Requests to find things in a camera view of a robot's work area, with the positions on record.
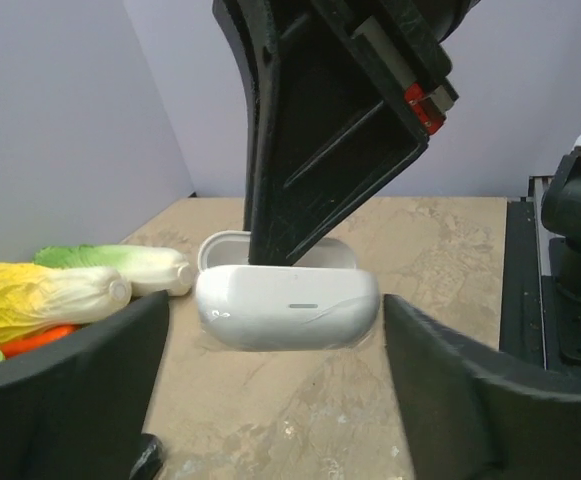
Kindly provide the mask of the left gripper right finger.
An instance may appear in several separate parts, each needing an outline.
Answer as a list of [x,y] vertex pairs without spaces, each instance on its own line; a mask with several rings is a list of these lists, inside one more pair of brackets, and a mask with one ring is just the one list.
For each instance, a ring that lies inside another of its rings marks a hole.
[[581,479],[581,379],[383,300],[386,353],[417,479]]

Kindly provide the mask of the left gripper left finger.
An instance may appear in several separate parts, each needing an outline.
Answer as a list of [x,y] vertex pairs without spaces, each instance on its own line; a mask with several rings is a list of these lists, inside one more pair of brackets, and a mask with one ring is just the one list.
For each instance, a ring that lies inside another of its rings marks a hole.
[[169,320],[158,292],[1,362],[0,479],[129,479]]

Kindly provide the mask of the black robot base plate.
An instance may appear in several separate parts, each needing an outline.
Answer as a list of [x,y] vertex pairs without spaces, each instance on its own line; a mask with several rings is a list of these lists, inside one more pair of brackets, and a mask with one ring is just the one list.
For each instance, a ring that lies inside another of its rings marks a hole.
[[550,182],[531,178],[527,196],[507,204],[499,348],[581,378],[581,245],[541,222]]

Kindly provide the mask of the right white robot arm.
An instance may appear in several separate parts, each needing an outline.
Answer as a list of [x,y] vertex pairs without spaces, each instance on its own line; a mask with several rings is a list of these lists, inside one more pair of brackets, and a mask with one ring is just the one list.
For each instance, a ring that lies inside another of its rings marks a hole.
[[[295,264],[428,148],[457,92],[443,42],[470,1],[216,1],[248,112],[255,265]],[[581,369],[581,138],[509,203],[500,347]]]

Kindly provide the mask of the white earbud charging case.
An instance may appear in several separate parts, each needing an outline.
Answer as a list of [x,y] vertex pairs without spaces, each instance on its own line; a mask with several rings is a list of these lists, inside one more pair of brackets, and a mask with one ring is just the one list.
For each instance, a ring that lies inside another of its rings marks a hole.
[[371,332],[378,281],[344,242],[323,238],[293,266],[251,265],[249,247],[248,232],[221,231],[199,249],[195,299],[213,340],[249,352],[336,350]]

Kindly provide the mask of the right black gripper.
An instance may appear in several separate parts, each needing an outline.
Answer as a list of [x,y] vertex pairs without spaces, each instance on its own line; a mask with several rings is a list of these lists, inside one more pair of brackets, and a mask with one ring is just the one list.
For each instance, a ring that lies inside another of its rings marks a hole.
[[425,150],[476,1],[216,1],[248,113],[252,265],[290,266]]

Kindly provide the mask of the black earbud charging case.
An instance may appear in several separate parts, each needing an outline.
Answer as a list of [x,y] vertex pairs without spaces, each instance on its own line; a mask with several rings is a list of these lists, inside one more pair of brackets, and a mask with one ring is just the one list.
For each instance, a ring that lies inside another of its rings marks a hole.
[[163,442],[153,434],[142,433],[139,455],[131,471],[130,480],[154,480],[163,468],[166,450]]

